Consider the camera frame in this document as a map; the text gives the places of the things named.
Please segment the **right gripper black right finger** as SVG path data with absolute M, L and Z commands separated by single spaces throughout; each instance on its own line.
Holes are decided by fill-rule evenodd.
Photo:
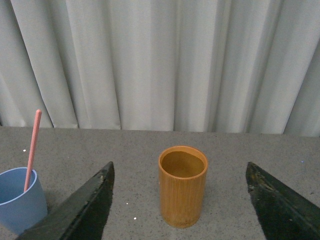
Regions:
M 253 162 L 246 167 L 251 203 L 267 240 L 318 240 L 320 208 Z

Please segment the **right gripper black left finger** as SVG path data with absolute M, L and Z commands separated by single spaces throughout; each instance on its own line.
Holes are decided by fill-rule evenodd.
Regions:
M 113 200 L 115 170 L 107 163 L 18 240 L 100 240 Z

